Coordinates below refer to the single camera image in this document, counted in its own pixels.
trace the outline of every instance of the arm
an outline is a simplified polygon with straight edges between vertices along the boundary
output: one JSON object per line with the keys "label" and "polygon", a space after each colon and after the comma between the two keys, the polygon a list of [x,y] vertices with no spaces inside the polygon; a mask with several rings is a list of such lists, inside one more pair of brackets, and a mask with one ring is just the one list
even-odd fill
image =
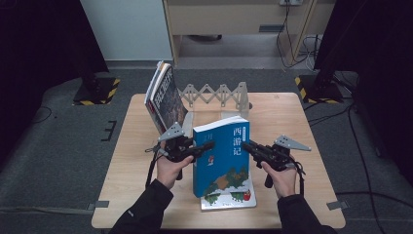
{"label": "arm", "polygon": [[273,179],[274,188],[279,197],[278,208],[282,221],[282,233],[336,233],[333,228],[319,223],[304,196],[295,194],[297,176],[295,168],[277,172],[265,162],[262,162],[261,166]]}
{"label": "arm", "polygon": [[172,193],[154,179],[109,233],[157,233],[162,225],[164,210],[172,198]]}
{"label": "arm", "polygon": [[157,233],[162,225],[164,210],[173,198],[173,188],[179,171],[188,166],[193,157],[173,163],[165,157],[157,161],[157,178],[146,188],[137,201],[116,221],[110,234]]}

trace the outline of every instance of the book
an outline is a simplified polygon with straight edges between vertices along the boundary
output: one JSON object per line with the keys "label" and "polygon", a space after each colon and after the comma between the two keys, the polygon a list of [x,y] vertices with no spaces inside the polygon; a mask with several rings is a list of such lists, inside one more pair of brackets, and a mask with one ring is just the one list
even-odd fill
{"label": "book", "polygon": [[249,189],[246,192],[230,192],[206,195],[201,198],[201,211],[220,211],[228,209],[254,208],[257,206],[251,174],[248,178]]}
{"label": "book", "polygon": [[175,122],[182,127],[188,110],[176,88],[172,66],[169,63],[158,62],[146,91],[144,104],[160,135]]}
{"label": "book", "polygon": [[193,144],[214,141],[193,164],[193,192],[196,197],[249,189],[249,154],[241,147],[249,142],[249,122],[241,116],[218,120],[193,129]]}

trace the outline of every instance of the power outlet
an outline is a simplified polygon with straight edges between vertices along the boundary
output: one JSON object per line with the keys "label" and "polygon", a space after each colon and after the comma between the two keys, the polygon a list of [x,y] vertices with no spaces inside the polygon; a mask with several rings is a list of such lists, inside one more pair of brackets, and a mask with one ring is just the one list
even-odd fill
{"label": "power outlet", "polygon": [[290,6],[300,6],[303,5],[303,0],[280,0],[281,6],[286,6],[286,4]]}

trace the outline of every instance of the black sleeve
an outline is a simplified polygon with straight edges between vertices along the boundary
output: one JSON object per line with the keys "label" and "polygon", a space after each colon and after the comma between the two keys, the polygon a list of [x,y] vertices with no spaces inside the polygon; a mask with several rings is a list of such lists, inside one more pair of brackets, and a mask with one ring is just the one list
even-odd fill
{"label": "black sleeve", "polygon": [[298,233],[337,233],[332,227],[319,223],[302,195],[280,198],[278,201],[283,234]]}
{"label": "black sleeve", "polygon": [[164,210],[173,194],[154,179],[137,201],[116,221],[109,234],[118,233],[158,233]]}

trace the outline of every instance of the table top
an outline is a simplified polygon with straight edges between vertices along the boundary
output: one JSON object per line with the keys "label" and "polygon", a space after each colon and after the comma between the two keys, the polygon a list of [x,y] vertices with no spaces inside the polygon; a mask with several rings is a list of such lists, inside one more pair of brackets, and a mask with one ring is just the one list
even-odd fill
{"label": "table top", "polygon": [[[326,204],[337,201],[319,150],[304,114],[299,97],[294,93],[248,93],[252,108],[249,110],[250,139],[272,145],[286,135],[310,146],[312,151],[291,150],[306,175],[305,198],[324,225],[342,228],[346,221],[340,209],[330,210]],[[144,95],[134,95],[99,201],[109,201],[107,208],[96,208],[92,219],[94,228],[111,228],[119,216],[128,209],[145,189],[145,181],[153,153],[144,150],[157,143],[159,134],[143,104]],[[220,118],[219,111],[205,111],[212,105],[194,105],[193,126]],[[201,202],[192,192],[192,167],[183,169],[183,179],[171,190],[174,197],[165,210],[162,228],[168,229],[268,229],[281,228],[274,188],[264,186],[266,173],[258,169],[250,157],[250,173],[257,206],[255,208],[202,212]]]}

